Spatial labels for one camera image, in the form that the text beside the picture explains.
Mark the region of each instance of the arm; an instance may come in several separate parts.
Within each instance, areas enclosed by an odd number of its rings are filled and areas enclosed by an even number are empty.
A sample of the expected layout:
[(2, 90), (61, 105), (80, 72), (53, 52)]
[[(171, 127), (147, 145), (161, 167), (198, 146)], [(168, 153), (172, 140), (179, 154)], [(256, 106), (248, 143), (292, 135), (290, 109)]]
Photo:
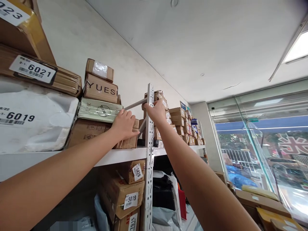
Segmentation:
[(161, 101), (145, 104), (156, 124), (170, 163), (204, 230), (260, 231), (243, 206), (211, 168), (166, 122)]
[(32, 229), (119, 141), (138, 135), (134, 121), (121, 110), (107, 132), (0, 183), (0, 229)]

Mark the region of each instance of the person's right hand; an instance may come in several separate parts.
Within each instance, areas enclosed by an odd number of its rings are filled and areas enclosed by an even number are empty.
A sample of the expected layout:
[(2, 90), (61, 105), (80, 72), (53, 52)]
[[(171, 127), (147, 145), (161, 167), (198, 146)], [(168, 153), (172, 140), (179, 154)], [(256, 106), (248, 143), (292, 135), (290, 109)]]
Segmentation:
[(144, 105), (149, 117), (153, 120), (156, 126), (168, 124), (166, 120), (166, 111), (165, 111), (162, 101), (158, 100), (158, 101), (155, 101), (153, 104), (154, 104), (154, 107), (151, 107), (147, 103)]

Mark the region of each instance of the white plastic package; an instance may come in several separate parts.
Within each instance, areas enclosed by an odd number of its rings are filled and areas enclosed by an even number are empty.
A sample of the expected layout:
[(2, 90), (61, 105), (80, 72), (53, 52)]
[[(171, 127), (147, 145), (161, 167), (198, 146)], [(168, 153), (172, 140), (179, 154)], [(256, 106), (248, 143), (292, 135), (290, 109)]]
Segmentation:
[(78, 102), (73, 96), (0, 76), (0, 154), (62, 149)]

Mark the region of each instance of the white label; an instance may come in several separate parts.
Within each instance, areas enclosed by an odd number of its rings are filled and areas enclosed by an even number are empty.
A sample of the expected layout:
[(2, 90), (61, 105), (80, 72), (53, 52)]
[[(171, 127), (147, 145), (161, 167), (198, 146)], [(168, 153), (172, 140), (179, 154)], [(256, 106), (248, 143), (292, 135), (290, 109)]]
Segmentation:
[(132, 215), (129, 219), (128, 231), (136, 231), (138, 213)]
[(9, 69), (45, 83), (50, 83), (56, 73), (55, 70), (21, 55), (16, 57)]
[(33, 127), (36, 121), (36, 116), (31, 112), (0, 105), (0, 125)]
[(292, 222), (290, 222), (290, 221), (287, 221), (287, 220), (285, 220), (285, 223), (288, 225), (288, 226), (291, 226), (291, 227), (293, 227), (293, 228), (296, 228), (296, 225), (294, 225)]
[(138, 204), (138, 192), (127, 194), (124, 202), (124, 210)]
[(141, 167), (140, 167), (140, 163), (138, 163), (137, 165), (135, 165), (133, 167), (133, 173), (134, 173), (135, 181), (137, 181), (137, 180), (139, 180), (143, 177)]
[(30, 15), (8, 2), (7, 0), (0, 1), (0, 18), (5, 21), (18, 26), (23, 21), (30, 18)]

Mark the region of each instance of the shelf board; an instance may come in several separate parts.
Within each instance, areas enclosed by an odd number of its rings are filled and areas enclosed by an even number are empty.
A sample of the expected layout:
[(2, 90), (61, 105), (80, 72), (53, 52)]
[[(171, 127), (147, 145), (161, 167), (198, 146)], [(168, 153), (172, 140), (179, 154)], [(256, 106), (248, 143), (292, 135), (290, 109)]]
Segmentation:
[(187, 220), (182, 220), (182, 225), (181, 225), (181, 230), (182, 231), (194, 231), (195, 227), (197, 225), (198, 219), (193, 212), (193, 209), (190, 205), (187, 205), (188, 210), (187, 210), (187, 215), (186, 218)]
[[(59, 152), (61, 151), (0, 154), (0, 182)], [(95, 167), (145, 159), (146, 155), (147, 148), (112, 149), (95, 165)]]
[[(203, 149), (205, 148), (205, 145), (192, 145), (190, 146), (192, 150), (194, 150), (195, 152), (198, 149)], [(167, 155), (165, 148), (154, 148), (154, 155), (155, 156), (163, 156), (163, 155)]]

